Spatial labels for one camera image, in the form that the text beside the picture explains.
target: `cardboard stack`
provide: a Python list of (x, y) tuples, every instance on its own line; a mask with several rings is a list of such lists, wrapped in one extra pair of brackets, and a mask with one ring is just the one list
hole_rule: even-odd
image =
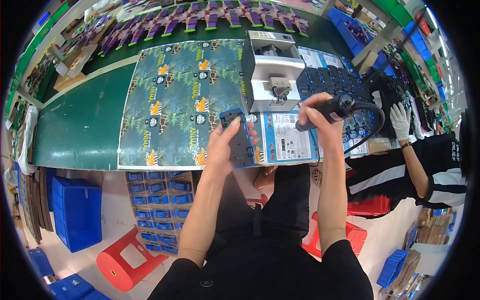
[(441, 245), (445, 242), (448, 225), (453, 220), (453, 211), (447, 209), (441, 216), (434, 216), (432, 210), (424, 208), (418, 217), (419, 231), (416, 242)]

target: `woman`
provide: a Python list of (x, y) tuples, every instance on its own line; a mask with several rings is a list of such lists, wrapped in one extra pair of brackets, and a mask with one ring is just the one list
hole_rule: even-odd
[(467, 184), (460, 168), (460, 143), (453, 134), (434, 135), (411, 143), (410, 114), (411, 109), (405, 112), (401, 103), (393, 104), (390, 109), (400, 149), (385, 155), (346, 159), (347, 165), (357, 172), (347, 179), (349, 202), (383, 195), (390, 199), (390, 210), (407, 197), (414, 198), (417, 205), (433, 209), (463, 204)]
[(330, 124), (311, 108), (330, 98), (327, 93), (313, 95), (300, 109), (300, 122), (310, 118), (317, 125), (324, 149), (317, 207), (322, 262), (301, 247), (309, 229), (308, 165), (279, 166), (272, 197), (263, 209), (259, 205), (251, 209), (230, 174), (228, 143), (240, 127), (240, 120), (235, 120), (224, 132), (217, 127), (210, 136), (205, 169), (182, 228), (178, 259), (149, 300), (373, 299), (370, 282), (345, 236), (343, 122)]

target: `white glove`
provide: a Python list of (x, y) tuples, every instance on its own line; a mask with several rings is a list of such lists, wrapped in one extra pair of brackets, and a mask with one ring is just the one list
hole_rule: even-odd
[(422, 127), (421, 127), (421, 124), (420, 124), (420, 119), (417, 116), (417, 113), (415, 113), (415, 110), (412, 110), (412, 114), (413, 114), (413, 127), (415, 128), (415, 137), (418, 140), (423, 140), (425, 138), (425, 136), (421, 132)]
[(395, 130), (396, 138), (399, 141), (408, 140), (411, 113), (411, 108), (405, 112), (405, 108), (401, 102), (398, 103), (398, 106), (394, 103), (390, 108), (390, 120), (392, 122), (393, 129)]

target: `black pants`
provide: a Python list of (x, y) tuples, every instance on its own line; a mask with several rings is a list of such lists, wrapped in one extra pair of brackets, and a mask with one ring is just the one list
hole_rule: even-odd
[(254, 238), (254, 219), (259, 219), (262, 239), (279, 239), (301, 245), (309, 229), (310, 167), (308, 164), (279, 166), (275, 173), (272, 197), (258, 211), (250, 207), (237, 180), (230, 174), (225, 181), (216, 234), (207, 253), (211, 257), (224, 246)]

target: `fluorescent light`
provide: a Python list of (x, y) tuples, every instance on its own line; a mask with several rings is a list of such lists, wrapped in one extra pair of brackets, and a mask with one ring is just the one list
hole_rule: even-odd
[(432, 19), (433, 26), (435, 27), (435, 29), (438, 29), (437, 22), (435, 21), (435, 18), (433, 17), (433, 14), (428, 7), (427, 7), (427, 12), (428, 12), (428, 15), (430, 16), (430, 19)]
[(447, 49), (445, 48), (444, 39), (442, 38), (442, 36), (438, 36), (438, 37), (440, 38), (440, 44), (442, 45), (442, 50), (444, 51), (444, 55), (445, 55), (445, 57), (448, 57)]

